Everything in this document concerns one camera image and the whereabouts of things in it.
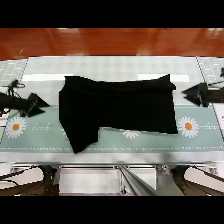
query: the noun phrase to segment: black cloth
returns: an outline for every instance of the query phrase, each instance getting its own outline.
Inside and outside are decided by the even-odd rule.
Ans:
[[[177,134],[170,75],[154,80],[102,82],[66,76],[59,120],[74,153],[98,141],[100,127]]]

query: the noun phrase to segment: wooden floor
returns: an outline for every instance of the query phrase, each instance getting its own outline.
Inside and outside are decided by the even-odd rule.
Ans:
[[[47,55],[224,57],[224,29],[0,28],[0,60]]]

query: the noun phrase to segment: white stripe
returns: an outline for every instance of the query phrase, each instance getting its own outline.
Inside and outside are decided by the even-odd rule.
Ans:
[[[22,81],[60,81],[65,80],[65,76],[73,76],[72,73],[68,74],[30,74],[24,75]]]
[[[138,74],[138,80],[151,80],[151,79],[158,79],[163,77],[167,74]],[[188,75],[170,75],[171,82],[189,82]]]

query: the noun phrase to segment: table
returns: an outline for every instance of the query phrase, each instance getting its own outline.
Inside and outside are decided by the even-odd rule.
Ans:
[[[63,56],[63,57],[38,57],[29,58],[23,78],[26,81],[26,88],[20,89],[18,93],[21,97],[27,97],[32,91],[37,93],[46,102],[52,105],[54,110],[58,107],[58,92],[63,87],[63,80],[54,80],[60,74],[79,75],[91,78],[93,80],[103,81],[127,81],[138,80],[143,74],[145,78],[149,78],[158,74],[170,73],[174,77],[174,83],[177,90],[174,92],[175,107],[179,112],[177,116],[184,116],[183,112],[188,111],[188,114],[197,114],[197,119],[201,123],[201,132],[207,133],[209,140],[205,146],[186,146],[173,147],[172,145],[163,147],[138,147],[138,144],[130,142],[131,146],[125,145],[124,152],[110,151],[111,146],[105,147],[104,143],[100,143],[100,147],[90,147],[86,153],[75,155],[67,145],[65,152],[61,147],[30,147],[19,145],[12,146],[13,141],[8,141],[6,136],[3,136],[0,150],[1,162],[20,162],[20,163],[72,163],[72,164],[111,164],[111,163],[129,163],[129,164],[169,164],[169,163],[207,163],[224,160],[224,146],[219,130],[219,125],[216,120],[216,114],[212,105],[209,108],[197,108],[190,102],[186,101],[181,94],[181,91],[190,88],[193,85],[203,82],[203,74],[201,73],[198,58],[196,57],[160,57],[160,56]],[[110,136],[113,138],[119,134],[114,130],[106,130],[104,138],[107,142],[110,141]],[[145,133],[140,137],[144,139],[158,138],[155,135]]]

